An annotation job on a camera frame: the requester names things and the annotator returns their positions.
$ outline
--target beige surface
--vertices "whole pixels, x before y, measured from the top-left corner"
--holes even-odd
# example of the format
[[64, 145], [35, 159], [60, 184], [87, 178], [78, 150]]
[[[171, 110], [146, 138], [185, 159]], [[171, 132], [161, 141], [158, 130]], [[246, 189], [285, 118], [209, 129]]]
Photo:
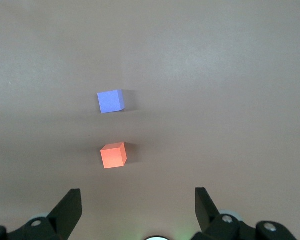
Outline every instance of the beige surface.
[[0, 225], [81, 188], [70, 240], [188, 240], [195, 187], [300, 239], [300, 0], [0, 0]]

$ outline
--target block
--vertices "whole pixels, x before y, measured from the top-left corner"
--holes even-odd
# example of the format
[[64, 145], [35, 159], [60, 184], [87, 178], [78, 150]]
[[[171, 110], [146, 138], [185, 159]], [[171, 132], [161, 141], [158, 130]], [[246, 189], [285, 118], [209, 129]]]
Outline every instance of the block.
[[105, 169], [123, 167], [127, 161], [125, 143], [105, 145], [101, 149], [101, 157]]
[[102, 114], [118, 112], [125, 109], [122, 90], [99, 92], [98, 100]]

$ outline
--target screw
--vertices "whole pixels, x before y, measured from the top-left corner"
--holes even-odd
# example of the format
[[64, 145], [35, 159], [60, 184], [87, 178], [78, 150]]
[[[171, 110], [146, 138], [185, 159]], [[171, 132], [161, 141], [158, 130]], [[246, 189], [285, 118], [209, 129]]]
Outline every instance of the screw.
[[34, 221], [33, 223], [31, 223], [31, 227], [36, 227], [39, 226], [41, 224], [40, 220]]
[[228, 215], [223, 216], [223, 217], [222, 217], [222, 220], [223, 220], [224, 222], [228, 223], [228, 224], [230, 224], [230, 223], [233, 222], [232, 218], [231, 218], [230, 216], [228, 216]]
[[264, 224], [264, 228], [267, 229], [270, 232], [277, 231], [277, 228], [275, 227], [275, 225], [273, 225], [272, 223], [269, 223], [269, 222]]

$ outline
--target orange cube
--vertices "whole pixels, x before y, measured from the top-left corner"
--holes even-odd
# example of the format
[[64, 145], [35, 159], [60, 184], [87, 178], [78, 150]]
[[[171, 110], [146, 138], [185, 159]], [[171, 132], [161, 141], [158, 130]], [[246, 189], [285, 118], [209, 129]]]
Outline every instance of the orange cube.
[[127, 161], [125, 143], [105, 145], [101, 149], [101, 157], [105, 169], [123, 167]]

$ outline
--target light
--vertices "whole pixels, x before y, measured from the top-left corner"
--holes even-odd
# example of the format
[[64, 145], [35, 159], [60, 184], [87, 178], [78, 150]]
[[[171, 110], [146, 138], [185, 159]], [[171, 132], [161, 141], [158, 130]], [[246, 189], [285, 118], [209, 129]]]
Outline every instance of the light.
[[169, 240], [168, 238], [165, 238], [163, 236], [150, 236], [146, 238], [145, 240]]
[[230, 211], [230, 210], [226, 210], [226, 209], [221, 209], [219, 210], [220, 214], [227, 214], [227, 215], [231, 215], [233, 217], [235, 217], [239, 222], [243, 222], [243, 218], [239, 215], [239, 213], [235, 212], [235, 211]]

